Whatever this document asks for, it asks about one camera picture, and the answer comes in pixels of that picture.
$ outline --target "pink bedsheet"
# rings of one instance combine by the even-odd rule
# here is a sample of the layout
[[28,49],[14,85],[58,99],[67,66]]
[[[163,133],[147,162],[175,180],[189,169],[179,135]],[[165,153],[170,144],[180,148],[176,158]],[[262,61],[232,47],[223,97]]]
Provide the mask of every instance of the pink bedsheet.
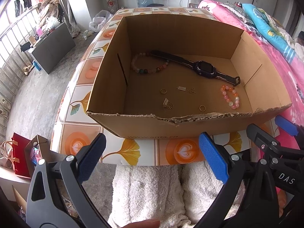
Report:
[[[296,55],[289,65],[282,54],[269,44],[255,28],[242,22],[228,9],[221,6],[220,3],[213,0],[203,0],[200,3],[199,8],[207,9],[219,21],[241,28],[254,38],[273,62],[273,65],[279,72],[292,101],[292,106],[282,112],[281,116],[298,125],[304,125],[304,97],[302,92],[302,90],[304,90],[303,61]],[[299,149],[297,142],[292,136],[287,134],[281,128],[279,128],[279,130],[280,135],[278,135],[276,139],[282,146]]]

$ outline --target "plastic bag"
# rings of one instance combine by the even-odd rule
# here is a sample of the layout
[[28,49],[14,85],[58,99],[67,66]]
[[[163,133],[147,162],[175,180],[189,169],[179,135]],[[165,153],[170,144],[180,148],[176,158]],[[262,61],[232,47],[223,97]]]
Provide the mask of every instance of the plastic bag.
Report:
[[89,29],[94,32],[99,32],[104,25],[113,17],[109,11],[101,10],[94,18],[93,21],[89,23]]
[[47,29],[51,30],[52,28],[57,27],[60,23],[54,16],[47,17]]

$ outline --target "finger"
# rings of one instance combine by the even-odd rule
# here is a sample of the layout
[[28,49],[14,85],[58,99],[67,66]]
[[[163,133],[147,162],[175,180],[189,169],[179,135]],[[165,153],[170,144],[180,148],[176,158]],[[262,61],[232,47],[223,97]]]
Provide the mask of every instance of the finger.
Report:
[[140,222],[127,224],[123,228],[159,228],[161,222],[157,219],[147,219]]

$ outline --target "table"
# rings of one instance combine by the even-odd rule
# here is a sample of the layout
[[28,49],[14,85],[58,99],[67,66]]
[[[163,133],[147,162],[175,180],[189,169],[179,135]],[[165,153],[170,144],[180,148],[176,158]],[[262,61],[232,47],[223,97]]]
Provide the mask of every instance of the table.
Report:
[[50,74],[59,61],[75,46],[65,23],[46,36],[35,48],[28,50],[33,59]]

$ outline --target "watch face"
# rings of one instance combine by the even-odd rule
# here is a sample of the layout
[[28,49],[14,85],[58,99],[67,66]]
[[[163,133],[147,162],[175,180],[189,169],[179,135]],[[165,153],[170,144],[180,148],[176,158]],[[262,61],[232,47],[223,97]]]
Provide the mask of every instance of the watch face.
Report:
[[200,61],[200,69],[208,73],[213,73],[213,66],[210,63]]

